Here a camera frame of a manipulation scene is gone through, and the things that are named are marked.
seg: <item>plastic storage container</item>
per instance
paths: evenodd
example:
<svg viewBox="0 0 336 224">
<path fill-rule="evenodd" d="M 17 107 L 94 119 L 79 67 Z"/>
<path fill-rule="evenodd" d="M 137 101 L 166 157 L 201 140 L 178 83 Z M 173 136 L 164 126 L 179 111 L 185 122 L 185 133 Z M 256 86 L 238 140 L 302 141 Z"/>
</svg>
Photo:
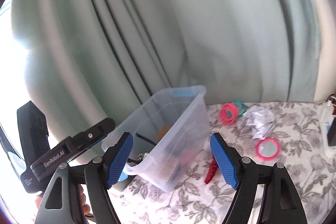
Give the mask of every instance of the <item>plastic storage container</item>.
<svg viewBox="0 0 336 224">
<path fill-rule="evenodd" d="M 102 149 L 106 151 L 115 145 L 124 132 L 131 133 L 134 145 L 129 158 L 136 160 L 142 152 L 149 155 L 136 166 L 126 164 L 124 172 L 140 175 L 165 192 L 170 192 L 181 181 L 210 134 L 205 94 L 206 88 L 202 85 L 155 93 L 109 133 L 102 142 Z M 158 132 L 163 126 L 171 128 L 157 142 Z M 136 133 L 157 145 L 140 139 Z"/>
</svg>

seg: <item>floral bedsheet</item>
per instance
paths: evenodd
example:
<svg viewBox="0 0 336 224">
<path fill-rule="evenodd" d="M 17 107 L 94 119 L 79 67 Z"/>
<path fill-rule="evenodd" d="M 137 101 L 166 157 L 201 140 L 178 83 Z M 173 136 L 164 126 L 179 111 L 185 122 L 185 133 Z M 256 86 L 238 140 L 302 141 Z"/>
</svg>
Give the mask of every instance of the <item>floral bedsheet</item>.
<svg viewBox="0 0 336 224">
<path fill-rule="evenodd" d="M 255 155 L 258 140 L 252 140 L 249 128 L 238 130 L 235 125 L 224 126 L 218 120 L 221 105 L 208 107 L 213 132 L 219 132 L 228 145 L 241 156 L 248 156 L 258 164 L 285 164 L 301 198 L 309 224 L 320 224 L 336 201 L 336 159 L 329 161 L 323 153 L 316 104 L 259 103 L 268 107 L 276 117 L 276 127 L 269 137 L 281 144 L 278 157 L 262 161 Z M 209 141 L 204 145 L 183 180 L 171 193 L 165 193 L 137 176 L 113 200 L 121 221 L 131 224 L 222 223 L 235 191 L 225 183 L 220 171 L 204 184 L 212 159 Z M 258 186 L 249 223 L 258 218 L 263 188 Z"/>
</svg>

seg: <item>human hand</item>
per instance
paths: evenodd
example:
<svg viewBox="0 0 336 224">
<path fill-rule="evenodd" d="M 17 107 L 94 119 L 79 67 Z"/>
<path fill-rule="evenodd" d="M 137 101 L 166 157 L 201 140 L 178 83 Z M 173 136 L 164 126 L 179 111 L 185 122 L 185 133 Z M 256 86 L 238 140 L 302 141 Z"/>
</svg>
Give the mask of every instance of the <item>human hand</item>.
<svg viewBox="0 0 336 224">
<path fill-rule="evenodd" d="M 90 206 L 88 204 L 85 204 L 86 202 L 86 196 L 84 194 L 84 189 L 81 185 L 78 186 L 78 189 L 79 189 L 79 194 L 81 196 L 81 204 L 83 206 L 83 212 L 84 214 L 88 214 L 90 212 Z M 38 195 L 35 199 L 35 204 L 36 204 L 36 207 L 39 208 L 40 204 L 41 204 L 41 201 L 42 201 L 42 197 L 43 197 L 43 193 Z"/>
</svg>

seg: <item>curtain fold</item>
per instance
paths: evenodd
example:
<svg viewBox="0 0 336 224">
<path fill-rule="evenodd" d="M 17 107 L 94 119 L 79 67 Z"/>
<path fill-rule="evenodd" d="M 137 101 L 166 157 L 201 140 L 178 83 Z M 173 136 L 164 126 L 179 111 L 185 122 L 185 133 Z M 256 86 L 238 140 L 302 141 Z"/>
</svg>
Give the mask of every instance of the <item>curtain fold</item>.
<svg viewBox="0 0 336 224">
<path fill-rule="evenodd" d="M 336 0 L 313 0 L 320 29 L 320 60 L 314 102 L 324 101 L 336 86 Z"/>
<path fill-rule="evenodd" d="M 166 87 L 205 85 L 208 104 L 314 98 L 311 0 L 12 0 L 12 25 L 59 139 Z"/>
</svg>

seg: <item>power strip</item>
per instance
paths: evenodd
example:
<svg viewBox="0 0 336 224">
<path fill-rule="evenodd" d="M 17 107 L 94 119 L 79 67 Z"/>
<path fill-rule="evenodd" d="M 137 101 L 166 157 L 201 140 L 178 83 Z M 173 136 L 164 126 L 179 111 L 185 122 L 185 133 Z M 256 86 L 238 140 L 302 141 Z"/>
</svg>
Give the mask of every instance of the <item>power strip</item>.
<svg viewBox="0 0 336 224">
<path fill-rule="evenodd" d="M 332 160 L 336 154 L 336 146 L 329 146 L 327 134 L 331 127 L 331 123 L 336 118 L 336 115 L 331 115 L 329 122 L 322 121 L 322 112 L 326 103 L 317 107 L 316 114 L 319 119 L 322 135 L 323 150 L 328 159 Z"/>
</svg>

